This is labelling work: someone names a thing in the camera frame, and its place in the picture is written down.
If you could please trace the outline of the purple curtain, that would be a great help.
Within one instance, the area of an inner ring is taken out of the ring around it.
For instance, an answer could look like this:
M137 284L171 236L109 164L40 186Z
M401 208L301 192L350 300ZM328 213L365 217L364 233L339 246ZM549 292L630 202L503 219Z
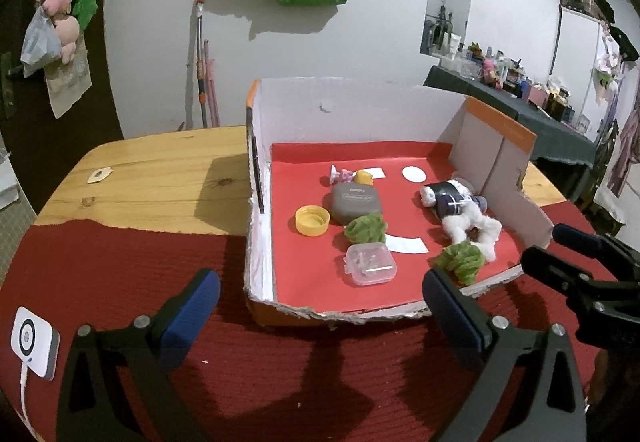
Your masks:
M634 100L622 133L620 134L620 153L614 164L608 188L616 197L622 193L624 182L632 165L639 163L639 96Z

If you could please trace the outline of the blonde girl figurine pink dress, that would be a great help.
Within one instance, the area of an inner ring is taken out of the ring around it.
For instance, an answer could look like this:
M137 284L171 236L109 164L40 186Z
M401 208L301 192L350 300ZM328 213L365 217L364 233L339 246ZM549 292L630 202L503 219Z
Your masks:
M332 165L329 174L329 184L338 183L359 183L364 185L373 184L373 176L365 170L350 171L344 168L337 168Z

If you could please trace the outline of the yellow round cap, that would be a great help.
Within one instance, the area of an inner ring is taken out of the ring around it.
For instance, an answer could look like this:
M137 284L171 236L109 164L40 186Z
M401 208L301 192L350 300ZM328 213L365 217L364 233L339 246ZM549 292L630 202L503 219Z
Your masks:
M294 214L295 228L301 235L308 237L322 236L328 231L331 221L330 213L318 205L299 207Z

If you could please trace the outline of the green plush toy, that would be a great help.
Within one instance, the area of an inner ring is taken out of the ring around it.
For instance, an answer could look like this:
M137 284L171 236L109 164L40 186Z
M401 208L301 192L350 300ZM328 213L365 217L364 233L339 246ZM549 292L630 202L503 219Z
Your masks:
M98 0L75 0L72 16L78 21L81 32L85 31L97 11Z

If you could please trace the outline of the small white sticker tag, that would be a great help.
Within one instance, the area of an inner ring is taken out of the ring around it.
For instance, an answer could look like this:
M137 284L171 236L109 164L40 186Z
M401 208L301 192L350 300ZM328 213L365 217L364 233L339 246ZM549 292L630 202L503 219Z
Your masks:
M94 184L104 181L106 178L111 176L113 173L113 168L110 166L96 169L87 179L88 184Z

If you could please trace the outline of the white fluffy plush toy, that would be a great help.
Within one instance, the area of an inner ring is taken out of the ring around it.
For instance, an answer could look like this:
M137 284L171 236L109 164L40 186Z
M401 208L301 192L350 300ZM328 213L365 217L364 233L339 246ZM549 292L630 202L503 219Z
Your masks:
M475 194L468 181L461 178L454 178L454 180L465 184ZM419 196L421 204L435 215L435 196L431 189L431 185L434 183L425 184L420 189ZM460 215L447 216L438 220L442 224L446 236L450 238L451 244L470 241L484 254L486 262L493 262L497 259L496 244L502 231L502 224L499 220L490 217L487 211L482 213L475 203L465 203Z

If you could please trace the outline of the orange cardboard box tray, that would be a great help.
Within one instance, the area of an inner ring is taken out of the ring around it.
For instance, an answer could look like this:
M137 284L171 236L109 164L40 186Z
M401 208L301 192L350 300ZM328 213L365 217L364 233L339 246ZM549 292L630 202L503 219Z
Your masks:
M427 314L421 282L449 245L423 189L472 195L502 229L470 295L512 280L552 223L523 190L533 132L473 97L323 77L256 80L246 99L244 293L264 326Z

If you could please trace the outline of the dark green covered table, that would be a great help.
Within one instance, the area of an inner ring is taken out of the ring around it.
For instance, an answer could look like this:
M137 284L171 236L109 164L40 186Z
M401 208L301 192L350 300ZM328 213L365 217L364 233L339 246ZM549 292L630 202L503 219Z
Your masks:
M532 131L537 139L530 159L565 194L574 192L593 166L596 147L592 142L509 92L467 80L438 65L431 67L424 85L477 98Z

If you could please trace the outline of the white square device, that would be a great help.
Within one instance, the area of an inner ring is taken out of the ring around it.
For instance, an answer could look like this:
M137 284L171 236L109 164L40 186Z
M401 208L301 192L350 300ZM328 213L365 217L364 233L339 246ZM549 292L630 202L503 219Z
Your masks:
M39 378L52 381L58 361L60 333L48 321L20 306L11 332L11 349Z

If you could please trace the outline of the white wardrobe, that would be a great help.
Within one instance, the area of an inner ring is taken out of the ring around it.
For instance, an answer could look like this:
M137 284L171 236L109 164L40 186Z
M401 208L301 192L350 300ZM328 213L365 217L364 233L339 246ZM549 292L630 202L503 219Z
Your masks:
M638 58L607 0L560 0L549 80L566 99L567 123L591 142L613 123L628 64Z

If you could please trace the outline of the orange tipped broom stick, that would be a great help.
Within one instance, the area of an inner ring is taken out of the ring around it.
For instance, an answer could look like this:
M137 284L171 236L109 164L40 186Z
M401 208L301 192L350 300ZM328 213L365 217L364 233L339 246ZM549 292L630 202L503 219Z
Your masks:
M205 0L195 0L196 19L196 79L198 80L198 102L204 128L218 127L220 118L215 95L213 60L209 58L208 40L203 35Z

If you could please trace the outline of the dark blue bottle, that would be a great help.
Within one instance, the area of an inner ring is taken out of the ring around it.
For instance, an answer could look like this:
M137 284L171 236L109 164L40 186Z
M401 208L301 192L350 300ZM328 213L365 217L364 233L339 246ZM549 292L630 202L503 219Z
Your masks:
M470 188L457 180L434 183L431 189L435 196L435 215L438 219L460 215L467 202L475 203L482 213L487 211L488 204L484 196L476 196Z

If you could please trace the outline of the green fuzzy ball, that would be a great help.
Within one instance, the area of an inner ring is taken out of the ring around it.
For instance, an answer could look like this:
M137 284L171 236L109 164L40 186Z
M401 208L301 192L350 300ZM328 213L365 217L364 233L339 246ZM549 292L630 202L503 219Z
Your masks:
M471 285L485 263L486 258L480 249L472 242L464 241L443 249L435 257L433 266L454 274L461 285Z
M381 214L370 214L350 221L344 234L352 244L384 243L387 227Z

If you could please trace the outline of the clear plastic pill box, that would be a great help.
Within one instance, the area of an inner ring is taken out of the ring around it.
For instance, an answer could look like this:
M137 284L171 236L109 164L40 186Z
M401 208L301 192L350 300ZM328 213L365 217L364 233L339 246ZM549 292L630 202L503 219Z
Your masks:
M393 280L397 265L384 243L352 244L344 257L344 271L356 285L370 286Z

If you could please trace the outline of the grey zippered case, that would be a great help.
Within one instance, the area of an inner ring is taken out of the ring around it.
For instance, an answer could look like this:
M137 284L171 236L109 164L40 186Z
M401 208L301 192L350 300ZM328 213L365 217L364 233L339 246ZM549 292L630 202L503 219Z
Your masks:
M382 204L378 190L373 185L359 183L338 183L331 191L332 219L339 225L364 215L382 214Z

